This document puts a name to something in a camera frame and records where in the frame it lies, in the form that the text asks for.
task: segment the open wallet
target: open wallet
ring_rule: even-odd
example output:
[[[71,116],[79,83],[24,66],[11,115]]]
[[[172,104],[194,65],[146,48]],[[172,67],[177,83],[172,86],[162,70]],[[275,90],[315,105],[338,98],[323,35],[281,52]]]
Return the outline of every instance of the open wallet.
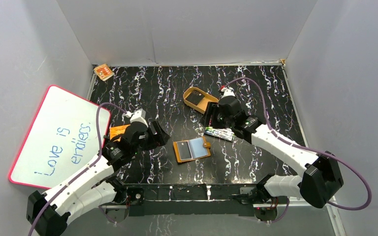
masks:
[[[183,93],[183,102],[191,108],[204,114],[208,102],[218,102],[218,99],[196,87],[190,87]]]
[[[211,152],[209,150],[211,148],[211,144],[206,141],[204,136],[191,140],[173,142],[173,148],[175,150],[178,163],[211,156]]]

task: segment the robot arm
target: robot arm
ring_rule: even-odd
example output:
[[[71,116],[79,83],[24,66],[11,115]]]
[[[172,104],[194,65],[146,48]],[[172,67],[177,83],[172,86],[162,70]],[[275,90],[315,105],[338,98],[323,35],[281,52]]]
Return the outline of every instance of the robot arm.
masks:
[[[263,148],[288,164],[297,176],[268,175],[257,184],[251,195],[269,199],[288,196],[305,199],[317,208],[324,205],[342,187],[343,178],[337,161],[314,152],[292,147],[280,139],[295,143],[270,130],[256,116],[249,116],[231,88],[222,88],[218,103],[210,102],[202,121],[204,126],[231,128],[234,134],[250,144]]]
[[[123,202],[127,196],[126,188],[115,181],[115,177],[108,177],[129,163],[137,152],[163,146],[170,138],[157,121],[148,125],[142,109],[127,113],[126,116],[130,118],[130,126],[119,141],[116,141],[119,137],[114,137],[105,144],[99,160],[97,154],[87,165],[56,187],[43,194],[35,191],[29,196],[27,219],[33,223],[44,205],[64,188],[38,219],[35,230],[39,235],[59,236],[68,224],[89,210],[104,203]]]

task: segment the black table surface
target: black table surface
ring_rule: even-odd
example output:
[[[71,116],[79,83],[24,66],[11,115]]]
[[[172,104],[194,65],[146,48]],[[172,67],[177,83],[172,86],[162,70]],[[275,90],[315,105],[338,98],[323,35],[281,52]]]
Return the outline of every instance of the black table surface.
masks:
[[[112,67],[115,77],[96,79],[91,101],[115,103],[127,111],[144,109],[146,119],[157,119],[171,136],[169,142],[151,151],[138,153],[119,174],[125,183],[254,183],[268,174],[294,175],[285,163],[244,140],[233,143],[207,137],[211,156],[179,164],[174,141],[203,135],[202,114],[185,105],[183,93],[189,87],[219,97],[219,89],[229,81],[248,77],[258,82],[265,93],[271,125],[281,134],[303,145],[304,140],[288,91],[283,68],[266,66],[142,66]],[[264,121],[262,101],[257,88],[246,81],[231,85],[250,114]],[[111,111],[110,126],[129,123],[118,109]]]

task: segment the gray wall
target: gray wall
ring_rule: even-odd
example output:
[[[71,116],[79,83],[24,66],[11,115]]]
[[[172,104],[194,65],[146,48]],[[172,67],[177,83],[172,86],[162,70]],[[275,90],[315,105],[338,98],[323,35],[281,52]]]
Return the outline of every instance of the gray wall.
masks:
[[[378,1],[319,0],[287,58],[287,76],[311,147],[355,166],[373,190],[359,212],[341,211],[348,235],[378,235]],[[366,199],[343,168],[338,202]]]
[[[91,63],[213,64],[287,57],[316,0],[58,0]]]
[[[0,236],[29,230],[33,189],[7,175],[46,88],[56,84],[86,96],[91,71],[55,0],[0,0]]]

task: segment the whiteboard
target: whiteboard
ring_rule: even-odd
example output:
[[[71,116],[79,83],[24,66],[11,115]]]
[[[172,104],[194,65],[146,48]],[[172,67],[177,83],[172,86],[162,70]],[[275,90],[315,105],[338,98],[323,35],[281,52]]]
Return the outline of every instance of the whiteboard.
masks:
[[[12,183],[52,188],[97,154],[97,105],[50,86],[9,173]],[[111,115],[99,112],[100,134]]]

